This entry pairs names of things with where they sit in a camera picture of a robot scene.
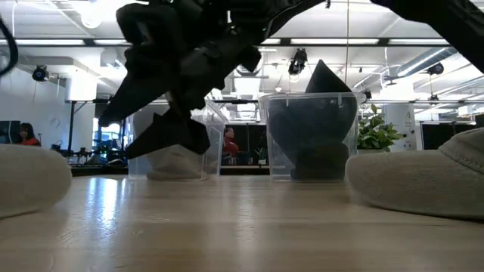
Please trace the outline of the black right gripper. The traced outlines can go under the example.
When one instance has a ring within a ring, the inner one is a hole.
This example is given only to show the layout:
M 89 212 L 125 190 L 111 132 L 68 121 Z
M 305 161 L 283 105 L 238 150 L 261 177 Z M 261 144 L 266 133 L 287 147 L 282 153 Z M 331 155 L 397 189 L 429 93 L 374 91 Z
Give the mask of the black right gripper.
M 255 71 L 262 59 L 256 34 L 228 22 L 227 11 L 224 1 L 149 1 L 119 8 L 116 21 L 131 45 L 125 52 L 128 73 L 99 124 L 121 121 L 163 94 L 180 112 L 201 109 L 205 96 L 224 88 L 225 77 L 238 66 Z M 173 109 L 155 113 L 126 157 L 175 145 L 203 155 L 210 147 L 206 126 Z

